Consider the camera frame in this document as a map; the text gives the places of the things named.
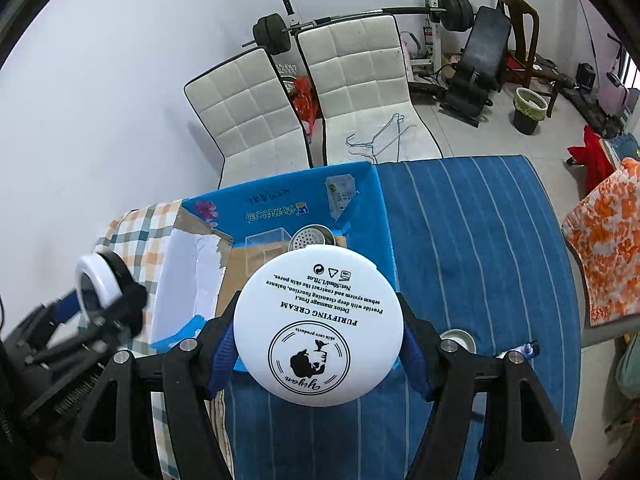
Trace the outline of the round white black device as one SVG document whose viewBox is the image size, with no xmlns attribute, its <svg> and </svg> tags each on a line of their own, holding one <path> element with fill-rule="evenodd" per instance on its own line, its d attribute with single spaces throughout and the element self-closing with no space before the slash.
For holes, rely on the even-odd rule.
<svg viewBox="0 0 640 480">
<path fill-rule="evenodd" d="M 76 266 L 75 286 L 80 312 L 92 321 L 126 292 L 134 282 L 126 263 L 108 248 L 82 256 Z"/>
</svg>

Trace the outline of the clear acrylic box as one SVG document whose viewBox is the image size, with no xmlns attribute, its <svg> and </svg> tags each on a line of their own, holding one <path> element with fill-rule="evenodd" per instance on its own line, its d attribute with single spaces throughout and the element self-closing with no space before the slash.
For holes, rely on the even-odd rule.
<svg viewBox="0 0 640 480">
<path fill-rule="evenodd" d="M 245 246 L 264 252 L 283 254 L 288 251 L 291 235 L 285 228 L 275 228 L 245 237 Z"/>
</svg>

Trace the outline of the white cream jar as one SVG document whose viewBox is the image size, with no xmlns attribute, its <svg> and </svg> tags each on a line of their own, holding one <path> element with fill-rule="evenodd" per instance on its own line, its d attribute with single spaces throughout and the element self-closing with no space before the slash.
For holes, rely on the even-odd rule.
<svg viewBox="0 0 640 480">
<path fill-rule="evenodd" d="M 364 396 L 393 368 L 404 319 L 392 285 L 350 249 L 310 245 L 265 263 L 235 304 L 240 360 L 262 388 L 305 406 Z"/>
</svg>

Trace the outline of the perforated steel tin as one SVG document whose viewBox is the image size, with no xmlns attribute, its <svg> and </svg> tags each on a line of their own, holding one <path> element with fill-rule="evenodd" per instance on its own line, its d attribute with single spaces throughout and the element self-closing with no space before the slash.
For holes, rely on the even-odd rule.
<svg viewBox="0 0 640 480">
<path fill-rule="evenodd" d="M 308 224 L 298 229 L 288 242 L 288 250 L 303 249 L 310 245 L 336 245 L 332 231 L 322 224 Z"/>
</svg>

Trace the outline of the gold tin lid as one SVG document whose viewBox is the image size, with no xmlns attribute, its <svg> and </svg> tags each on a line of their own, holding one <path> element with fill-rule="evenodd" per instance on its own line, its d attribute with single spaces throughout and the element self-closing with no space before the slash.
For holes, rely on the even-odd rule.
<svg viewBox="0 0 640 480">
<path fill-rule="evenodd" d="M 454 341 L 461 348 L 465 348 L 467 352 L 472 354 L 476 353 L 477 346 L 473 336 L 466 330 L 460 330 L 460 328 L 452 328 L 451 330 L 445 330 L 440 334 L 442 340 Z"/>
</svg>

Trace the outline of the plaid orange teal cloth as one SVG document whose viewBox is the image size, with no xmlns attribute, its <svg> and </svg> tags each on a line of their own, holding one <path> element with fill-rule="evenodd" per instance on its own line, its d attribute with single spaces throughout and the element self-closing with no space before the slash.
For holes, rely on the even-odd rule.
<svg viewBox="0 0 640 480">
<path fill-rule="evenodd" d="M 142 332 L 127 344 L 134 356 L 152 356 L 151 328 L 155 313 L 155 299 L 160 274 L 168 252 L 169 237 L 177 222 L 178 229 L 194 234 L 212 234 L 209 226 L 182 206 L 182 200 L 158 203 L 128 211 L 115 218 L 99 237 L 96 248 L 106 247 L 120 255 L 132 277 L 148 291 L 148 304 L 144 309 Z M 154 434 L 160 469 L 164 479 L 179 479 L 166 422 L 163 393 L 151 393 Z M 218 440 L 222 456 L 234 478 L 233 455 L 226 422 L 224 393 L 213 401 L 205 401 L 206 415 Z"/>
</svg>

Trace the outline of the blue cardboard box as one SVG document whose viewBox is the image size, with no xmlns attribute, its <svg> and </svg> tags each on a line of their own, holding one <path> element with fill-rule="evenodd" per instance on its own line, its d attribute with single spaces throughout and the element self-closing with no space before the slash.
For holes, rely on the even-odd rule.
<svg viewBox="0 0 640 480">
<path fill-rule="evenodd" d="M 182 202 L 212 234 L 178 229 L 169 237 L 155 299 L 151 346 L 169 350 L 221 314 L 231 296 L 265 263 L 279 257 L 245 246 L 245 237 L 275 228 L 291 235 L 322 224 L 336 244 L 376 264 L 397 282 L 380 178 L 368 162 L 279 174 L 221 188 Z"/>
</svg>

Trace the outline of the blue striped cloth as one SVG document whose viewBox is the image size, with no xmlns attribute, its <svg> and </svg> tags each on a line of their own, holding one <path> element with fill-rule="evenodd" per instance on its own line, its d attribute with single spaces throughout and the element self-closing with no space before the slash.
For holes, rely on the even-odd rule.
<svg viewBox="0 0 640 480">
<path fill-rule="evenodd" d="M 436 333 L 460 328 L 479 356 L 538 340 L 527 360 L 570 438 L 577 408 L 579 328 L 572 271 L 548 195 L 522 156 L 400 162 L 376 168 L 397 282 Z M 245 369 L 227 389 L 227 429 L 240 479 L 408 479 L 431 404 L 399 356 L 352 402 L 298 405 Z M 456 479 L 474 477 L 487 396 L 474 396 Z"/>
</svg>

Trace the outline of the left white padded chair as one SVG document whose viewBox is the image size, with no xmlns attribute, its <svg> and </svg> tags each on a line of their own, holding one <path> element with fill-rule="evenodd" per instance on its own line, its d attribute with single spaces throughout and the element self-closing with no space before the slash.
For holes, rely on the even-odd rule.
<svg viewBox="0 0 640 480">
<path fill-rule="evenodd" d="M 183 92 L 224 159 L 220 188 L 312 167 L 303 124 L 265 49 L 229 58 Z"/>
</svg>

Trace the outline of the white padded chair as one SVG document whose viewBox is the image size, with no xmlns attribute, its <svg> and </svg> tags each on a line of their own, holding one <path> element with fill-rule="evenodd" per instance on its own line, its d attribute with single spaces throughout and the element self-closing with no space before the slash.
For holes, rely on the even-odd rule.
<svg viewBox="0 0 640 480">
<path fill-rule="evenodd" d="M 405 55 L 392 16 L 307 29 L 297 36 L 297 45 L 318 96 L 328 165 L 367 160 L 349 154 L 346 136 L 383 125 L 394 113 L 416 124 L 401 141 L 400 162 L 442 157 L 433 133 L 411 102 Z"/>
<path fill-rule="evenodd" d="M 312 167 L 303 124 L 265 49 L 229 58 L 183 92 L 224 159 L 220 188 Z"/>
</svg>

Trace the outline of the red cloth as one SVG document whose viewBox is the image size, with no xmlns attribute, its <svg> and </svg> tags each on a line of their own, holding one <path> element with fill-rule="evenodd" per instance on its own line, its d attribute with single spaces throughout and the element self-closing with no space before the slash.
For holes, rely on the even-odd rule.
<svg viewBox="0 0 640 480">
<path fill-rule="evenodd" d="M 570 146 L 570 158 L 567 165 L 583 166 L 585 168 L 585 190 L 593 191 L 601 182 L 618 169 L 620 164 L 608 154 L 604 147 L 603 138 L 588 125 L 582 130 L 582 145 Z"/>
</svg>

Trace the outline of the black trash bin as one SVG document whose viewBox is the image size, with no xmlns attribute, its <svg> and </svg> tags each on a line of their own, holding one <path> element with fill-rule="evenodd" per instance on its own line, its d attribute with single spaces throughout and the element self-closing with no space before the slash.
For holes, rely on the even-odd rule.
<svg viewBox="0 0 640 480">
<path fill-rule="evenodd" d="M 516 130 L 531 136 L 548 112 L 547 102 L 529 88 L 516 88 L 513 96 L 513 125 Z"/>
</svg>

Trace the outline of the black weight bench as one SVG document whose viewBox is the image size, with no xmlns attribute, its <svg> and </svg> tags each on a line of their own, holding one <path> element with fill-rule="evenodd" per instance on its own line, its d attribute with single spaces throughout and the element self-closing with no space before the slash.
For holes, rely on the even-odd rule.
<svg viewBox="0 0 640 480">
<path fill-rule="evenodd" d="M 477 128 L 491 91 L 501 88 L 502 60 L 511 32 L 510 20 L 499 10 L 481 6 L 460 61 L 454 68 L 440 109 Z"/>
</svg>

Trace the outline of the brown wooden chair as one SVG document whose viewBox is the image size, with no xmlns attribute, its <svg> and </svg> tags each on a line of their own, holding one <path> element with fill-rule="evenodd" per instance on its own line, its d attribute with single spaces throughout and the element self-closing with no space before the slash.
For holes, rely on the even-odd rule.
<svg viewBox="0 0 640 480">
<path fill-rule="evenodd" d="M 538 12 L 525 0 L 499 0 L 503 13 L 509 18 L 515 48 L 506 50 L 504 57 L 503 81 L 529 88 L 533 79 L 541 80 L 549 86 L 547 117 L 552 116 L 553 107 L 560 90 L 570 80 L 553 63 L 546 61 L 538 52 L 540 21 Z"/>
</svg>

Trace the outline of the white squat rack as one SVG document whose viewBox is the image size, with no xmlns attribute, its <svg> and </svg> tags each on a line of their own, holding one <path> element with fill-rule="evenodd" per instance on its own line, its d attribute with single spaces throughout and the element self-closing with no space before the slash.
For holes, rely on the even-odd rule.
<svg viewBox="0 0 640 480">
<path fill-rule="evenodd" d="M 310 21 L 303 21 L 294 10 L 292 0 L 282 0 L 286 18 L 280 14 L 273 14 L 266 18 L 261 18 L 262 29 L 265 32 L 263 42 L 258 41 L 259 26 L 253 27 L 253 35 L 256 44 L 263 46 L 270 54 L 278 55 L 291 50 L 292 40 L 306 29 L 341 23 L 355 18 L 373 18 L 379 15 L 423 15 L 423 42 L 424 56 L 426 62 L 434 73 L 438 74 L 442 70 L 442 40 L 440 40 L 440 29 L 442 28 L 442 18 L 447 10 L 438 5 L 438 0 L 425 0 L 423 6 L 391 6 L 390 8 L 374 9 L 361 12 L 337 14 L 314 18 Z"/>
</svg>

